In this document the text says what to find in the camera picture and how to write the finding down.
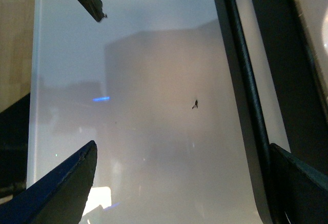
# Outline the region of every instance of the black edge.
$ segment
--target black edge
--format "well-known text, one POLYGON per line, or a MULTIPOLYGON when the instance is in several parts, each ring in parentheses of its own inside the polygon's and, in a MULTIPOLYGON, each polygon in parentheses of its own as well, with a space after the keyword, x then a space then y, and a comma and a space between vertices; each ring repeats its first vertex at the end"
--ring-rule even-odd
POLYGON ((215 0, 236 96, 255 203, 263 223, 288 223, 270 172, 270 150, 250 57, 235 0, 215 0))

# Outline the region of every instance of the small insect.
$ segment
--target small insect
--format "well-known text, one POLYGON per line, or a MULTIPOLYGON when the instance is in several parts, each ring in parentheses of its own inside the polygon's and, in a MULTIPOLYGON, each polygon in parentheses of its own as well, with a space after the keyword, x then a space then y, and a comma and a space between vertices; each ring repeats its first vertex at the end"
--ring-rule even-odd
POLYGON ((198 108, 198 100, 195 101, 195 105, 193 106, 192 109, 194 109, 194 108, 198 108))

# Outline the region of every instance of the white surface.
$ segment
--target white surface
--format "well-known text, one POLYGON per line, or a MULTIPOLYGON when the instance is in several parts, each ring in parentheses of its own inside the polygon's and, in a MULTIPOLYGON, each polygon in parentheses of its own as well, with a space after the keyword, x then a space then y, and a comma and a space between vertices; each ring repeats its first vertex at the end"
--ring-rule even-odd
POLYGON ((296 0, 301 9, 306 32, 314 48, 317 69, 328 88, 328 0, 296 0))
POLYGON ((82 223, 261 223, 214 0, 102 1, 98 24, 76 0, 36 0, 28 185, 93 139, 113 205, 82 223))

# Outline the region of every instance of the wooden floor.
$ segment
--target wooden floor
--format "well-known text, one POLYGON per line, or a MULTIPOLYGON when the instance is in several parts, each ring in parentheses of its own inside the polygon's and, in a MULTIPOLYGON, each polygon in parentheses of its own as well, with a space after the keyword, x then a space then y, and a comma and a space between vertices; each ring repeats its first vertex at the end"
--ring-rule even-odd
POLYGON ((34 0, 0 0, 0 112, 30 92, 34 0))

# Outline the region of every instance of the glass surface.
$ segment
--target glass surface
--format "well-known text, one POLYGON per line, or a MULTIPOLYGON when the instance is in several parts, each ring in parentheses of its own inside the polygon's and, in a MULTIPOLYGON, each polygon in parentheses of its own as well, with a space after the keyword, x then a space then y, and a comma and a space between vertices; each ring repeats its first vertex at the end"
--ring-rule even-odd
POLYGON ((93 139, 81 223, 261 223, 214 0, 102 2, 37 0, 28 183, 93 139))

